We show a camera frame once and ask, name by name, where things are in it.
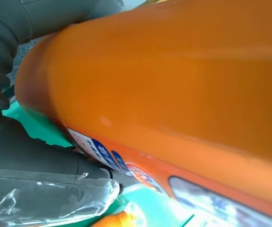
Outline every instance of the sticker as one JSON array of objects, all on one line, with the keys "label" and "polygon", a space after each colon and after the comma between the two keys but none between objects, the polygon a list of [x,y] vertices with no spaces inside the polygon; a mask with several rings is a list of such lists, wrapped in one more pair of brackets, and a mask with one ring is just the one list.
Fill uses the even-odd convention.
[{"label": "sticker", "polygon": [[117,152],[112,150],[113,155],[115,157],[116,161],[128,176],[132,176],[133,174],[129,171],[129,169],[125,165],[125,161],[118,154]]},{"label": "sticker", "polygon": [[87,153],[97,159],[98,161],[103,163],[108,167],[113,168],[119,172],[122,172],[112,157],[110,152],[108,152],[103,145],[101,143],[91,139],[88,136],[82,135],[81,133],[67,129],[71,136],[73,136],[79,146],[86,151]]},{"label": "sticker", "polygon": [[116,161],[113,158],[113,156],[108,152],[107,148],[105,148],[103,145],[102,145],[100,142],[94,140],[93,142],[94,146],[103,157],[104,160],[106,160],[109,166],[112,167],[113,169],[115,169],[118,172],[122,173],[122,171],[116,163]]},{"label": "sticker", "polygon": [[272,227],[271,217],[180,177],[171,177],[169,184],[177,200],[204,217],[201,226]]},{"label": "sticker", "polygon": [[137,181],[142,183],[150,189],[153,189],[154,191],[166,194],[165,191],[164,191],[161,186],[159,186],[158,183],[153,180],[150,174],[147,173],[143,169],[141,169],[133,163],[125,163],[125,164]]}]

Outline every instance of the teal green surface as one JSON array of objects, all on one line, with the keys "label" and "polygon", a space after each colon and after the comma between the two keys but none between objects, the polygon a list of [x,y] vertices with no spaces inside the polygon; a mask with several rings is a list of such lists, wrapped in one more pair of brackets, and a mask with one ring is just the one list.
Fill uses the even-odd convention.
[{"label": "teal green surface", "polygon": [[[51,125],[45,117],[33,113],[23,112],[17,102],[11,104],[9,110],[3,112],[4,115],[17,119],[22,123],[33,138],[39,138],[48,144],[60,146],[71,146],[64,139],[60,132]],[[169,199],[147,188],[120,195],[112,204],[104,215],[116,214],[125,209],[129,202],[133,201],[140,206],[147,218],[148,227],[180,227],[193,216],[192,213],[178,205],[176,201]],[[79,223],[63,225],[63,227],[86,227],[93,224],[103,216],[91,218]]]}]

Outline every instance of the orange plastic part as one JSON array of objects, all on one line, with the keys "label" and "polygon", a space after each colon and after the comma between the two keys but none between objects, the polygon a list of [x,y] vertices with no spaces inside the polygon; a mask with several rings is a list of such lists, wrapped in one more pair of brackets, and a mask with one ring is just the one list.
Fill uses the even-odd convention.
[{"label": "orange plastic part", "polygon": [[116,215],[109,215],[92,225],[92,227],[136,227],[134,218],[125,212]]},{"label": "orange plastic part", "polygon": [[169,0],[72,26],[36,46],[15,87],[170,196],[177,175],[272,216],[272,1]]}]

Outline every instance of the gray flexible duct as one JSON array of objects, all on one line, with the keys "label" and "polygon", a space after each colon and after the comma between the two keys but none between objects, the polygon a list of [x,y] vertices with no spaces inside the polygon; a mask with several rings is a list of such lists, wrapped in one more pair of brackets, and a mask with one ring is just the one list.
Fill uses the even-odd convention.
[{"label": "gray flexible duct", "polygon": [[19,122],[2,116],[9,101],[2,91],[9,85],[6,74],[12,69],[19,44],[122,11],[122,0],[0,0],[0,168],[107,178],[78,153],[32,139]]}]

